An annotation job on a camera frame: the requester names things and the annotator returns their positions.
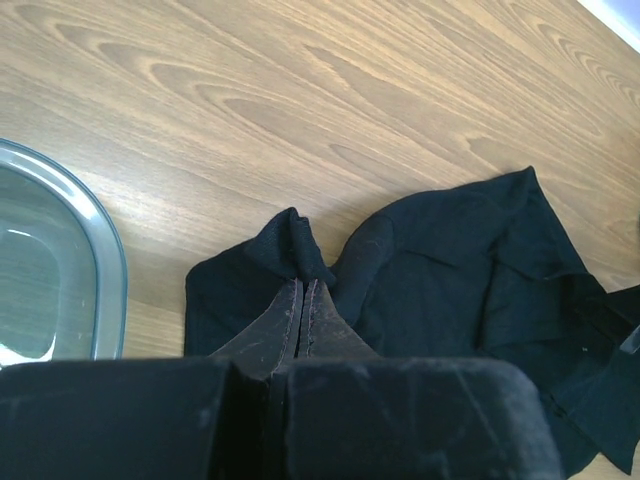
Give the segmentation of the black t-shirt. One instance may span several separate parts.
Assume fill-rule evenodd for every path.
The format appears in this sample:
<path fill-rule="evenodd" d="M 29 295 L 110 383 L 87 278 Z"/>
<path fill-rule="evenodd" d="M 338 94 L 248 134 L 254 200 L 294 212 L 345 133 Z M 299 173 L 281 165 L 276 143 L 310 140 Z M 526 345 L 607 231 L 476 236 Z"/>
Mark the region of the black t-shirt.
<path fill-rule="evenodd" d="M 538 388 L 563 467 L 597 454 L 630 472 L 639 441 L 639 291 L 587 271 L 533 169 L 398 200 L 366 219 L 333 265 L 309 221 L 281 211 L 186 277 L 184 352 L 208 355 L 290 280 L 324 283 L 385 357 L 493 357 Z"/>

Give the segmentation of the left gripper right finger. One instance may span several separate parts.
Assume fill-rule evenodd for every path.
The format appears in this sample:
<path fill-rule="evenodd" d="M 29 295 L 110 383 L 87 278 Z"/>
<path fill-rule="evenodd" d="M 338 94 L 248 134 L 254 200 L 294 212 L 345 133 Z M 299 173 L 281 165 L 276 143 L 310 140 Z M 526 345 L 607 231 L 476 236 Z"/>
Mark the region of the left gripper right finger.
<path fill-rule="evenodd" d="M 385 359 L 305 294 L 286 387 L 288 479 L 559 479 L 533 383 L 491 359 Z"/>

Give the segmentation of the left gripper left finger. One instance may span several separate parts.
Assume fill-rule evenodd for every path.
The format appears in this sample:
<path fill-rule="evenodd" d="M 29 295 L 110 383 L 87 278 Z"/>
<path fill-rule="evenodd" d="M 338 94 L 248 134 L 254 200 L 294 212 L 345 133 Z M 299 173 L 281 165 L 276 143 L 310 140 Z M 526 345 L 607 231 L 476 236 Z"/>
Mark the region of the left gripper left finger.
<path fill-rule="evenodd" d="M 1 374 L 5 479 L 277 479 L 304 288 L 286 283 L 223 348 L 53 361 Z"/>

